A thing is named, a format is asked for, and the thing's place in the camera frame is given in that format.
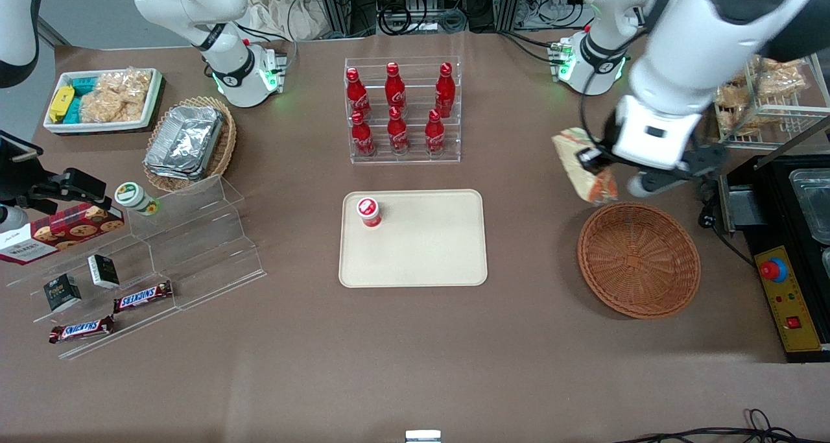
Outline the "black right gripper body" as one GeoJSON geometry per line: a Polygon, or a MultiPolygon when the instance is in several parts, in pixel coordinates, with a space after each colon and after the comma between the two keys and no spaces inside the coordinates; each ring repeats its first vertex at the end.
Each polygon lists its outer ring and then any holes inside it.
{"type": "Polygon", "coordinates": [[[39,161],[42,154],[38,145],[1,130],[2,203],[14,204],[18,197],[24,197],[45,180],[45,170],[39,161]]]}

